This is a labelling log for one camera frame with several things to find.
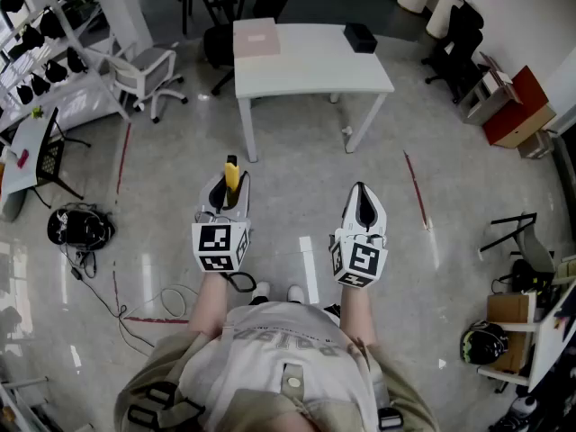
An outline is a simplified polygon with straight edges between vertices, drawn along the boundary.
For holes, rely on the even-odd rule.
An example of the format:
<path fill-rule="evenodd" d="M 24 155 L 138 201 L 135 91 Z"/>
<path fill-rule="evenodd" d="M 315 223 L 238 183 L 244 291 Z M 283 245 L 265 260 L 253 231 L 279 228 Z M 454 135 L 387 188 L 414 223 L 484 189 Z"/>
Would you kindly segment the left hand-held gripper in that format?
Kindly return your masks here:
<path fill-rule="evenodd" d="M 226 180 L 215 175 L 201 190 L 199 210 L 192 223 L 193 255 L 205 273 L 236 273 L 240 270 L 250 243 L 250 175 L 239 179 L 236 205 L 231 213 L 221 214 L 226 201 Z"/>

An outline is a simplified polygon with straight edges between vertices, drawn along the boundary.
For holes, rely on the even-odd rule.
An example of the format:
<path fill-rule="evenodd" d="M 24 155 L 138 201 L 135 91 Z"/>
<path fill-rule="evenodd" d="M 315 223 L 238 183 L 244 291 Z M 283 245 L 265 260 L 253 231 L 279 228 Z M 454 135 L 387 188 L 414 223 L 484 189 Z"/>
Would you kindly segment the yellow marker pen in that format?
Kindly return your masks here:
<path fill-rule="evenodd" d="M 224 165 L 224 177 L 226 183 L 226 199 L 228 206 L 234 206 L 237 201 L 239 187 L 239 165 L 235 155 L 228 155 Z"/>

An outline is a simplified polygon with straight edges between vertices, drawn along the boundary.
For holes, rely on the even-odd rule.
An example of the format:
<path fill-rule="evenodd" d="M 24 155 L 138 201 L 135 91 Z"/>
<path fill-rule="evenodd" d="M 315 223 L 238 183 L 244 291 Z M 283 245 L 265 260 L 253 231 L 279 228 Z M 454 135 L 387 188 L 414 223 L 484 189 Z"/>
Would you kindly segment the person's right forearm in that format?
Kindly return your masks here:
<path fill-rule="evenodd" d="M 377 343 L 367 289 L 344 285 L 340 299 L 340 328 L 352 340 L 366 346 Z"/>

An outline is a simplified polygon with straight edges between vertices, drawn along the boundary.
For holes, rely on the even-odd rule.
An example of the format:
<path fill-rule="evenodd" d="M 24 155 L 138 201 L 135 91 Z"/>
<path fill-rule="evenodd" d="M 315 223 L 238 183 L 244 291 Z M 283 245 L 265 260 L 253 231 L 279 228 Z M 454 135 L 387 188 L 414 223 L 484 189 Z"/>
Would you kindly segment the person's left forearm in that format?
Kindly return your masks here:
<path fill-rule="evenodd" d="M 204 275 L 189 317 L 189 330 L 209 339 L 221 334 L 228 313 L 227 286 L 228 281 L 221 274 Z"/>

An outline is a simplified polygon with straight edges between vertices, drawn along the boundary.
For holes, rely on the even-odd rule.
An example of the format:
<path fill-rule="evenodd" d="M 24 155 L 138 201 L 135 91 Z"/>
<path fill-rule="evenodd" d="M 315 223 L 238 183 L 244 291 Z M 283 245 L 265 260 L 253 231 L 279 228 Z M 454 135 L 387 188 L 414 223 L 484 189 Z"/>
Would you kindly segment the red floor tape strip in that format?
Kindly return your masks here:
<path fill-rule="evenodd" d="M 411 181 L 413 183 L 415 195 L 417 197 L 418 208 L 419 208 L 419 212 L 420 212 L 420 215 L 422 218 L 422 223 L 423 223 L 424 229 L 429 231 L 428 216 L 427 216 L 426 208 L 425 208 L 425 205 L 424 205 L 424 202 L 422 199 L 421 191 L 419 190 L 419 183 L 418 183 L 418 180 L 416 178 L 416 174 L 414 172 L 414 168 L 413 168 L 413 165 L 411 163 L 410 156 L 405 150 L 403 150 L 403 155 L 404 155 L 407 167 L 409 169 L 409 173 L 410 173 Z"/>

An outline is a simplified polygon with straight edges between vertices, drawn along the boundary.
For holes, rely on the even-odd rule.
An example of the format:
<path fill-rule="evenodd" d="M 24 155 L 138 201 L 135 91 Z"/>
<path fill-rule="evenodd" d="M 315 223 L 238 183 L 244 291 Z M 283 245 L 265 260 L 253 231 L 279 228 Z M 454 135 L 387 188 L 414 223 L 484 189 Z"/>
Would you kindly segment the person's black trousers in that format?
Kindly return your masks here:
<path fill-rule="evenodd" d="M 256 306 L 267 302 L 270 302 L 270 300 L 266 296 L 257 296 L 250 301 L 249 305 Z M 305 301 L 296 301 L 296 300 L 285 301 L 285 303 L 287 302 L 306 305 Z M 338 304 L 332 304 L 326 308 L 321 309 L 321 311 L 324 314 L 326 314 L 336 325 L 340 324 L 341 309 Z"/>

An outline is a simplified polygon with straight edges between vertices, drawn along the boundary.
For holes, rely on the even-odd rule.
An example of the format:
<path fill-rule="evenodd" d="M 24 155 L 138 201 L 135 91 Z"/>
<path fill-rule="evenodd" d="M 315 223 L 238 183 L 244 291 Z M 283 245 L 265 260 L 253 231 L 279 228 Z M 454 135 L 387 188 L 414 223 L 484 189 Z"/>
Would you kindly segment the white office chair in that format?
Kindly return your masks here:
<path fill-rule="evenodd" d="M 150 101 L 150 119 L 159 123 L 158 100 L 161 96 L 178 99 L 187 104 L 188 98 L 171 89 L 173 83 L 182 84 L 185 80 L 176 73 L 176 52 L 172 49 L 152 47 L 142 51 L 133 60 L 126 60 L 120 54 L 103 56 L 109 65 L 112 84 L 126 94 L 133 95 L 133 107 L 144 110 Z"/>

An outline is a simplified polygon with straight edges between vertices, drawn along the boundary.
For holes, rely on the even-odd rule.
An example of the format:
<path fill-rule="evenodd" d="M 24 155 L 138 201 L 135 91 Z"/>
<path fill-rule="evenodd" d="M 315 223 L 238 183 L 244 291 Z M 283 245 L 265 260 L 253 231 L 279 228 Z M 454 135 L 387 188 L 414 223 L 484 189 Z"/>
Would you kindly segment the pink flat box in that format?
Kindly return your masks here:
<path fill-rule="evenodd" d="M 273 18 L 237 20 L 233 23 L 234 59 L 274 56 L 280 52 Z"/>

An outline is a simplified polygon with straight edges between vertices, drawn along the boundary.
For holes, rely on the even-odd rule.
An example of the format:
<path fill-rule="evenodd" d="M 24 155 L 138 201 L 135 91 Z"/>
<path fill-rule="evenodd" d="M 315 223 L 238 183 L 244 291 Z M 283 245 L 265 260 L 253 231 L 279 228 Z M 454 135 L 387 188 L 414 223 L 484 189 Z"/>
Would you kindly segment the grey open shelf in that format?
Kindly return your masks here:
<path fill-rule="evenodd" d="M 510 101 L 522 104 L 513 81 L 491 57 L 480 52 L 487 69 L 458 104 L 464 123 L 482 126 Z"/>

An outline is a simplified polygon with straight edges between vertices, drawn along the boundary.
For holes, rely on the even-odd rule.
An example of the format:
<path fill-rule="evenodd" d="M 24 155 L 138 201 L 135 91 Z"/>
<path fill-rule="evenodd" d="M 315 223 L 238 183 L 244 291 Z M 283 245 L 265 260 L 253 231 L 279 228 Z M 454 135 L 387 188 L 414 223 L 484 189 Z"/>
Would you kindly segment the large cardboard box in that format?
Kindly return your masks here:
<path fill-rule="evenodd" d="M 487 318 L 492 323 L 533 323 L 536 313 L 536 293 L 500 293 L 487 298 Z M 531 332 L 507 332 L 508 351 L 489 367 L 509 374 L 519 374 L 526 364 L 532 343 Z"/>

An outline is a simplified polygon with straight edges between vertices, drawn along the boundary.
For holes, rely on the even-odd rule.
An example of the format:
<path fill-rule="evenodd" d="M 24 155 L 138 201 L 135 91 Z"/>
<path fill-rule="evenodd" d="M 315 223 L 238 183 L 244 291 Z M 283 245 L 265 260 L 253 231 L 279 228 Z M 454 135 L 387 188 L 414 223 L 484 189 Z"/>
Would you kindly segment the person's white printed shirt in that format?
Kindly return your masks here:
<path fill-rule="evenodd" d="M 284 383 L 304 401 L 355 404 L 373 428 L 381 391 L 366 356 L 320 309 L 267 302 L 232 310 L 222 336 L 187 362 L 179 389 L 209 410 L 214 430 L 240 390 L 278 393 Z"/>

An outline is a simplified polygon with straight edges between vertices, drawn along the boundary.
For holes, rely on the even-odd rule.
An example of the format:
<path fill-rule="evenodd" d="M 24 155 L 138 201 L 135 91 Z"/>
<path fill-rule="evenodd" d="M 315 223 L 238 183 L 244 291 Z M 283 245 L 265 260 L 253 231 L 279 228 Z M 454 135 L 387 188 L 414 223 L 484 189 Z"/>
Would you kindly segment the person's khaki overshirt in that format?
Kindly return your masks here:
<path fill-rule="evenodd" d="M 185 364 L 208 345 L 207 337 L 176 334 L 158 342 L 143 368 L 119 394 L 114 407 L 116 432 L 267 432 L 271 421 L 286 415 L 307 419 L 319 432 L 439 432 L 430 409 L 394 369 L 382 350 L 361 353 L 383 389 L 383 405 L 374 427 L 366 427 L 358 407 L 336 400 L 304 401 L 285 382 L 278 393 L 240 390 L 214 430 L 209 410 L 179 390 Z"/>

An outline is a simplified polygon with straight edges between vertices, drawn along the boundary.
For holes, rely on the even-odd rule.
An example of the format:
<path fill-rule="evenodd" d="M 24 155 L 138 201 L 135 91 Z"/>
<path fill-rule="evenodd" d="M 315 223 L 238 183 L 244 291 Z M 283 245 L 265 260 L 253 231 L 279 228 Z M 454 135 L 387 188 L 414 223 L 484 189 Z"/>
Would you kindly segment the black slatted chair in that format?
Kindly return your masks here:
<path fill-rule="evenodd" d="M 67 191 L 69 194 L 76 197 L 78 200 L 83 201 L 84 196 L 80 195 L 72 188 L 70 188 L 60 177 L 59 171 L 62 163 L 62 158 L 64 155 L 65 143 L 78 143 L 86 146 L 88 149 L 92 145 L 81 139 L 73 139 L 68 137 L 63 130 L 60 128 L 58 123 L 59 109 L 55 107 L 49 118 L 48 127 L 42 139 L 40 150 L 36 165 L 36 180 L 31 187 L 33 193 L 38 197 L 40 202 L 47 207 L 51 208 L 51 205 L 44 201 L 38 192 L 38 187 L 54 183 L 60 188 Z"/>

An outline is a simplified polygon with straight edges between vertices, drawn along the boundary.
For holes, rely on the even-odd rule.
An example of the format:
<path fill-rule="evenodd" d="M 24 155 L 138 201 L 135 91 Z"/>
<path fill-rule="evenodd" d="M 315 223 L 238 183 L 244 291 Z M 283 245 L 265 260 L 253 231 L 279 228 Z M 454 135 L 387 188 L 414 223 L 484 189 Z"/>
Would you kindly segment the white side table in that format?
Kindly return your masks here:
<path fill-rule="evenodd" d="M 27 190 L 37 182 L 37 159 L 49 121 L 29 117 L 19 124 L 13 136 L 0 184 L 0 221 L 13 222 L 18 217 Z M 29 157 L 19 168 L 17 160 L 24 149 L 29 151 Z"/>

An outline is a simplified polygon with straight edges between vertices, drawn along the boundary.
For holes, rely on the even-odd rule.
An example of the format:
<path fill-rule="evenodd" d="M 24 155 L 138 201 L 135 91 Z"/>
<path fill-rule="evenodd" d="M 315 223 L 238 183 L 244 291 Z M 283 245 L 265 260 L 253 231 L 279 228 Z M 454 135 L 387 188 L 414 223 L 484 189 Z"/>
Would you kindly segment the white desk unit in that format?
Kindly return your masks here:
<path fill-rule="evenodd" d="M 563 304 L 571 297 L 576 297 L 576 276 L 560 279 L 559 284 L 569 284 L 570 287 L 560 300 L 548 312 L 544 319 L 537 323 L 495 322 L 504 331 L 533 333 L 535 351 L 528 376 L 515 373 L 505 373 L 488 366 L 481 366 L 477 373 L 505 383 L 527 387 L 531 392 L 547 375 L 557 359 L 567 347 L 576 333 L 576 320 L 568 326 L 569 318 L 557 316 Z"/>

